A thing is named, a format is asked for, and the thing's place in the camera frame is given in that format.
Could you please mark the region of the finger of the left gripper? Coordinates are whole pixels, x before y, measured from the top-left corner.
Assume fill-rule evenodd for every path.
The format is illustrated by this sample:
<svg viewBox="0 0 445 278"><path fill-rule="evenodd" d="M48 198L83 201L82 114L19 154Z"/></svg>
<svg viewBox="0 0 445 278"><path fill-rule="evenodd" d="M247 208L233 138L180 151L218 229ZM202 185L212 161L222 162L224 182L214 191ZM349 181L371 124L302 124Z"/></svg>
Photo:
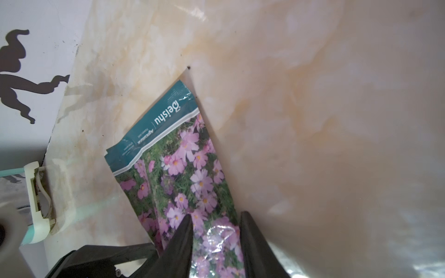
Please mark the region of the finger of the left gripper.
<svg viewBox="0 0 445 278"><path fill-rule="evenodd" d="M119 264L144 259L132 278L146 278L158 259L152 243L131 246L85 245L60 258L46 275L48 278L123 278Z"/></svg>

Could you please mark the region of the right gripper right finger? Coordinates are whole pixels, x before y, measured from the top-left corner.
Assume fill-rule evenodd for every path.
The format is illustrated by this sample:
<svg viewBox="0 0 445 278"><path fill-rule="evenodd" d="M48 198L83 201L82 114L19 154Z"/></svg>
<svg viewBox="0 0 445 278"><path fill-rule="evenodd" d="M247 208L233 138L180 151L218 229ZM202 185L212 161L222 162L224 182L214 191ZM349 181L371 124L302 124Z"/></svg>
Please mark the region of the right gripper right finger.
<svg viewBox="0 0 445 278"><path fill-rule="evenodd" d="M241 213L240 243L247 278L289 278L247 211Z"/></svg>

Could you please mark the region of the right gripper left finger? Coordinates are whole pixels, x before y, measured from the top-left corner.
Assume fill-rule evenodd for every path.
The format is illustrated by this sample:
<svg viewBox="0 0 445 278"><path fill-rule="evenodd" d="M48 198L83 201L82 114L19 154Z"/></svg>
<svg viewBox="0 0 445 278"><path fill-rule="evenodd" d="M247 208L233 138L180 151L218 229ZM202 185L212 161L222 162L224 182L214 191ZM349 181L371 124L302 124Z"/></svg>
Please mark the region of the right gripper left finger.
<svg viewBox="0 0 445 278"><path fill-rule="evenodd" d="M145 278L188 278L193 248L192 217L187 214L163 254L144 275Z"/></svg>

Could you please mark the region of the purple flower packet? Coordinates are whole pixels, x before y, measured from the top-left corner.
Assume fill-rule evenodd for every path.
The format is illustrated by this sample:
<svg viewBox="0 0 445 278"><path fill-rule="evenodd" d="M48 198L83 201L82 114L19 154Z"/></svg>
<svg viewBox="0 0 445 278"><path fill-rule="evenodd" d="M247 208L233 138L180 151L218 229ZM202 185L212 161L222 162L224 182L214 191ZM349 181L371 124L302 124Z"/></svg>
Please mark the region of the purple flower packet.
<svg viewBox="0 0 445 278"><path fill-rule="evenodd" d="M234 202L191 90L176 82L105 153L159 253L192 218L191 277L245 276Z"/></svg>

